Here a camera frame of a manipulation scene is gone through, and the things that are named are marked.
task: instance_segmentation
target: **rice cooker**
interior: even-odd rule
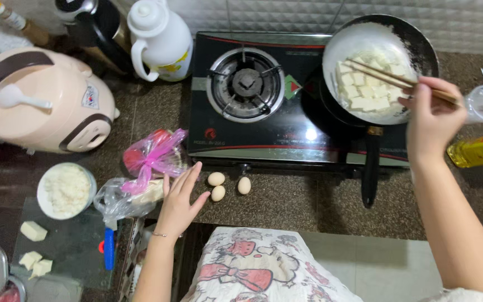
[[[37,47],[0,54],[0,90],[16,85],[24,96],[47,100],[0,107],[0,140],[33,150],[84,152],[99,146],[119,114],[105,83],[83,62]]]

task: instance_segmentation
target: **blue knife handle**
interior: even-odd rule
[[[106,227],[104,237],[104,265],[106,266],[106,270],[113,270],[113,266],[115,265],[114,233],[114,230]]]

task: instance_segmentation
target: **chopsticks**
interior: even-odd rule
[[[371,77],[379,79],[380,81],[383,81],[385,83],[394,85],[394,86],[399,87],[401,89],[412,89],[415,85],[418,84],[418,82],[416,82],[416,81],[412,81],[410,79],[406,79],[405,77],[395,75],[392,72],[386,72],[384,70],[374,68],[374,67],[372,67],[368,64],[357,62],[357,61],[352,60],[350,58],[347,58],[346,60],[353,62],[355,64],[359,64],[361,66],[364,66],[368,69],[359,68],[359,67],[356,67],[356,66],[351,65],[351,64],[348,64],[349,67],[352,67],[355,70],[358,70],[358,71],[360,71],[360,72],[362,72],[366,75],[369,75]],[[456,97],[454,95],[450,94],[450,93],[445,92],[445,91],[441,91],[441,90],[432,88],[432,95],[434,97],[441,99],[441,100],[445,100],[446,104],[452,105],[452,107],[458,104],[458,100],[456,99]]]

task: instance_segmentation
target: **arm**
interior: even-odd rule
[[[198,162],[175,179],[171,187],[169,187],[169,176],[164,176],[165,198],[154,232],[167,236],[151,237],[135,290],[134,302],[171,301],[174,244],[210,196],[210,192],[205,192],[190,205],[190,194],[201,168],[202,163]]]
[[[443,157],[465,120],[463,98],[458,109],[448,109],[432,101],[428,86],[461,96],[456,86],[426,77],[419,82],[413,100],[400,102],[413,114],[407,149],[426,236],[445,288],[483,292],[483,227]]]

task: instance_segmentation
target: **sauce bottle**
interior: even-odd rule
[[[473,140],[462,140],[446,149],[450,159],[460,168],[483,165],[483,136]]]
[[[0,17],[3,21],[12,27],[19,30],[23,35],[28,38],[34,45],[46,46],[49,43],[49,34],[47,31],[41,29],[31,20],[27,20],[20,16],[16,12],[13,12],[10,8],[7,8],[0,2]]]

